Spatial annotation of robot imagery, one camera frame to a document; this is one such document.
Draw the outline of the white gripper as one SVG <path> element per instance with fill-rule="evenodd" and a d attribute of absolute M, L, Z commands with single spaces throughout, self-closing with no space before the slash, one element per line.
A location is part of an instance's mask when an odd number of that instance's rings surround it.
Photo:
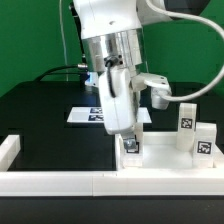
<path fill-rule="evenodd" d="M 111 75 L 115 97 L 111 96 L 107 73 L 99 77 L 99 97 L 105 129 L 110 135 L 132 132 L 137 122 L 139 105 L 131 88 L 131 72 L 128 68 L 113 69 Z M 136 149 L 134 135 L 125 136 L 123 143 L 126 150 Z"/>

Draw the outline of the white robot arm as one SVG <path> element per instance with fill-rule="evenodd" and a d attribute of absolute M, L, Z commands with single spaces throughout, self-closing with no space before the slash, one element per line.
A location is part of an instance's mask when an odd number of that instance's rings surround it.
<path fill-rule="evenodd" d="M 211 22 L 200 16 L 205 1 L 73 0 L 81 23 L 81 41 L 90 71 L 97 73 L 99 97 L 108 134 L 119 134 L 128 153 L 137 153 L 135 134 L 140 92 L 151 89 L 152 106 L 165 109 L 177 98 L 163 76 L 141 73 L 145 62 L 145 25 L 176 18 Z"/>

